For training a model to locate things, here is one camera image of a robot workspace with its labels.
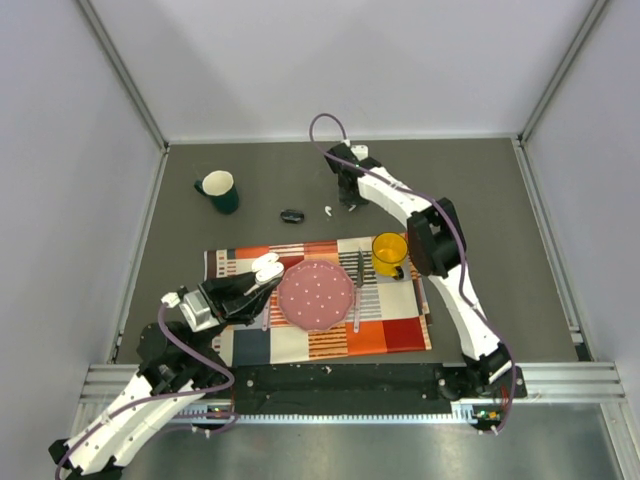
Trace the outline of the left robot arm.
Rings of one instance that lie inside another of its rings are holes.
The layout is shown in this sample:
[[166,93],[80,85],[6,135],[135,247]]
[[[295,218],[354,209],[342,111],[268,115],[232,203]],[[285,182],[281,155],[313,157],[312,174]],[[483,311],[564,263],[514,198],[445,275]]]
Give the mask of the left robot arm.
[[82,432],[54,441],[57,479],[118,479],[141,447],[184,408],[231,388],[235,377],[212,347],[229,325],[249,325],[282,281],[280,270],[181,287],[161,299],[138,346],[143,361],[126,387]]

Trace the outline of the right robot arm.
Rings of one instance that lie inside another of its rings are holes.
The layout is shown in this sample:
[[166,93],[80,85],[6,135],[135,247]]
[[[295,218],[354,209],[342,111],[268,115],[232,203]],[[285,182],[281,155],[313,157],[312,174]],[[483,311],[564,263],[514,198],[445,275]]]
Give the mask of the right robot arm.
[[436,287],[454,322],[466,363],[466,380],[487,396],[502,383],[515,396],[517,370],[502,337],[489,324],[468,273],[466,240],[455,207],[394,178],[377,160],[343,141],[323,153],[348,204],[374,203],[406,228],[411,262]]

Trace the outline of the white earbud case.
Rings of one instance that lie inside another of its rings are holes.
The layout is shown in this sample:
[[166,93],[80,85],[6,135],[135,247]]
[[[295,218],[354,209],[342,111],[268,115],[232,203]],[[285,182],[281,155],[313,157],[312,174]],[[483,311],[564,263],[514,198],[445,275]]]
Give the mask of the white earbud case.
[[253,261],[251,271],[254,274],[255,283],[257,285],[264,285],[281,278],[285,268],[280,262],[279,255],[275,252],[269,252]]

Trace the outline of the black earbud charging case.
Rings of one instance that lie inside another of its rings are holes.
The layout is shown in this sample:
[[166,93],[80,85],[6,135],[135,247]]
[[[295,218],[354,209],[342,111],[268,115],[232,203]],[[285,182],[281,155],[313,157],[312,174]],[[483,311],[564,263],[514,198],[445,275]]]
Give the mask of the black earbud charging case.
[[280,219],[286,224],[301,224],[305,221],[305,214],[295,209],[285,209],[280,212]]

